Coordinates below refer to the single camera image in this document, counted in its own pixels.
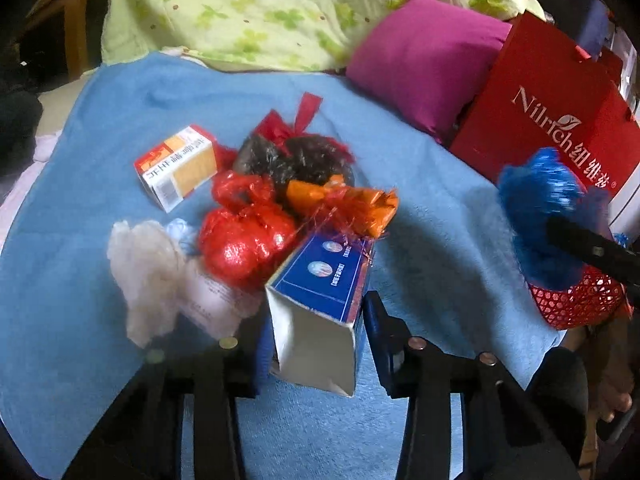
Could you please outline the black clothes pile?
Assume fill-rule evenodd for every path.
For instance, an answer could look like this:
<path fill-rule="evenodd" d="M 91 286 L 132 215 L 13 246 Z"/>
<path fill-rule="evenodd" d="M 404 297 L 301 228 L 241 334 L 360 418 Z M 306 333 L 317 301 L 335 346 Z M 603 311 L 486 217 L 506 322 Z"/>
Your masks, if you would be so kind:
<path fill-rule="evenodd" d="M 35 149 L 42 116 L 38 98 L 21 87 L 1 83 L 1 175 L 14 174 Z"/>

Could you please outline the red paper shopping bag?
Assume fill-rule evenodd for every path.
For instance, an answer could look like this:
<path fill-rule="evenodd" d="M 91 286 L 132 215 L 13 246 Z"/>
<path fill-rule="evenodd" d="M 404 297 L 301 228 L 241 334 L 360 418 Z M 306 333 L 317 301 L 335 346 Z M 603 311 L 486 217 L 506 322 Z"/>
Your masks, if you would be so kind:
<path fill-rule="evenodd" d="M 611 195 L 610 228 L 639 234 L 639 125 L 604 67 L 533 14 L 512 26 L 450 152 L 488 180 L 551 146 Z"/>

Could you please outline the orange plastic wrapper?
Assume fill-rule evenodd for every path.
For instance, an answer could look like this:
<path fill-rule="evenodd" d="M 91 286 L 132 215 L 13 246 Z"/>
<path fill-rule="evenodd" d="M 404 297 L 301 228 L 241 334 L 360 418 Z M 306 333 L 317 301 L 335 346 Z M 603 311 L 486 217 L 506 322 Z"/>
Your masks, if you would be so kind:
<path fill-rule="evenodd" d="M 399 207 L 395 191 L 355 188 L 341 174 L 334 174 L 324 185 L 292 180 L 286 187 L 286 199 L 296 214 L 318 228 L 370 240 L 385 233 Z"/>

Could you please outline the blue plastic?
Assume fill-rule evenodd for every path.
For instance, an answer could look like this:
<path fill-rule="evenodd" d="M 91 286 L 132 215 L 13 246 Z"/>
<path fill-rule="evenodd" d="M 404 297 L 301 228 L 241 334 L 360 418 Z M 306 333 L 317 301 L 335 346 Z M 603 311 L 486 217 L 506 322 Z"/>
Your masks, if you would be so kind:
<path fill-rule="evenodd" d="M 584 264 L 548 241 L 547 222 L 560 216 L 610 240 L 608 202 L 602 188 L 584 188 L 554 148 L 541 148 L 522 166 L 506 166 L 498 197 L 513 231 L 513 247 L 526 280 L 549 290 L 568 289 Z"/>

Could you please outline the red ribbon bow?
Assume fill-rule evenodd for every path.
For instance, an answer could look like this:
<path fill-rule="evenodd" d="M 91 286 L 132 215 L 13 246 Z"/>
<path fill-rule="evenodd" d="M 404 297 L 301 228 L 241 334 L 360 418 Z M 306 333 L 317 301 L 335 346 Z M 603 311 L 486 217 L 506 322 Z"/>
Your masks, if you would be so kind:
<path fill-rule="evenodd" d="M 306 129 L 314 119 L 314 115 L 317 114 L 321 103 L 320 96 L 305 92 L 300 99 L 295 120 L 292 124 L 285 122 L 276 110 L 270 110 L 250 132 L 247 139 L 252 136 L 259 136 L 262 140 L 271 142 L 276 147 L 278 154 L 288 155 L 290 154 L 290 149 L 286 146 L 286 142 L 302 136 L 309 136 Z M 215 141 L 214 154 L 216 155 L 218 169 L 228 170 L 238 157 L 239 151 Z"/>

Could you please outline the orange white medicine box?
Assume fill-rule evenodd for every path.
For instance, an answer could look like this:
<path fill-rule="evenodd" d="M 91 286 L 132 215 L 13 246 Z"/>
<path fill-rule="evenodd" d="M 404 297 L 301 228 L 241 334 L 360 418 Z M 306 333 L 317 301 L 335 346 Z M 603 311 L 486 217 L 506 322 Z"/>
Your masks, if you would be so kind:
<path fill-rule="evenodd" d="M 217 148 L 210 133 L 190 125 L 139 157 L 134 169 L 145 191 L 171 212 L 216 174 Z"/>

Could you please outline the green clover quilt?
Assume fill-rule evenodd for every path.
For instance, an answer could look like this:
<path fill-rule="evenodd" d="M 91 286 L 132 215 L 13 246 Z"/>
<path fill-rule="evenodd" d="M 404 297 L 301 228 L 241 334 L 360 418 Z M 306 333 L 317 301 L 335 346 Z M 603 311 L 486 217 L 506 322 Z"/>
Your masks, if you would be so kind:
<path fill-rule="evenodd" d="M 344 68 L 358 44 L 406 0 L 108 0 L 101 55 L 108 65 L 175 48 L 215 70 L 325 72 Z M 537 0 L 439 0 L 499 20 Z"/>

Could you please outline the red plastic bag ball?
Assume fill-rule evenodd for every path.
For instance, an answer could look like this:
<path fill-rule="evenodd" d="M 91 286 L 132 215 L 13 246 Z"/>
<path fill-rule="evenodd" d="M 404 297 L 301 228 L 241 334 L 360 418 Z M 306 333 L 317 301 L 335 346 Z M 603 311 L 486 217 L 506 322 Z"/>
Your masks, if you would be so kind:
<path fill-rule="evenodd" d="M 231 287 L 262 288 L 297 245 L 298 225 L 276 201 L 270 177 L 216 174 L 218 207 L 206 214 L 198 248 L 206 271 Z"/>

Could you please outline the red mesh wastebasket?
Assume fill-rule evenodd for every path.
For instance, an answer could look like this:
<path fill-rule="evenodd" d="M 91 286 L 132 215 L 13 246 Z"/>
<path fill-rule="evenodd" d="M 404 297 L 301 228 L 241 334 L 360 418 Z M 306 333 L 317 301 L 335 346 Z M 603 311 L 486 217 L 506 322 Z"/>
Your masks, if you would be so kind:
<path fill-rule="evenodd" d="M 557 292 L 529 286 L 544 320 L 556 330 L 599 325 L 610 318 L 631 318 L 625 287 L 593 266 L 587 266 L 578 284 Z"/>

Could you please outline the wooden bedside cabinet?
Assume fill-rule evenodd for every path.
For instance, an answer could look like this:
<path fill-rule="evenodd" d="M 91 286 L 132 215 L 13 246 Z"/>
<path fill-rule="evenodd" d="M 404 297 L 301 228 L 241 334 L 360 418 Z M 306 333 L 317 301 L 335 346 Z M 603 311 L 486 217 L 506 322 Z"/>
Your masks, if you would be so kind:
<path fill-rule="evenodd" d="M 87 4 L 90 0 L 37 0 L 27 14 L 18 36 L 40 25 L 51 16 L 62 13 L 64 23 L 65 61 L 70 80 L 78 79 L 89 69 L 87 49 Z"/>

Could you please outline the magenta pillow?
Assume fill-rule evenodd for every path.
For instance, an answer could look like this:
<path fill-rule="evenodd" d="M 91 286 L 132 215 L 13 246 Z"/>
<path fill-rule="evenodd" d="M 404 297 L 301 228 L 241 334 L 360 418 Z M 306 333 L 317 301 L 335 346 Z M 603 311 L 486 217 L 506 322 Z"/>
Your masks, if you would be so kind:
<path fill-rule="evenodd" d="M 347 78 L 410 125 L 448 143 L 511 25 L 438 0 L 407 0 L 355 50 Z"/>

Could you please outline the blue and white carton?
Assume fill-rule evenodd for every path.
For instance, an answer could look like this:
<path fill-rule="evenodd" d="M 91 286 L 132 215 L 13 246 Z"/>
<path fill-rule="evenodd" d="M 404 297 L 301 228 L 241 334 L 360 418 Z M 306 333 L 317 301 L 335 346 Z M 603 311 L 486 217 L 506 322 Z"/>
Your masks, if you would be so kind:
<path fill-rule="evenodd" d="M 362 355 L 361 299 L 373 244 L 307 236 L 266 285 L 272 372 L 290 384 L 351 398 Z"/>

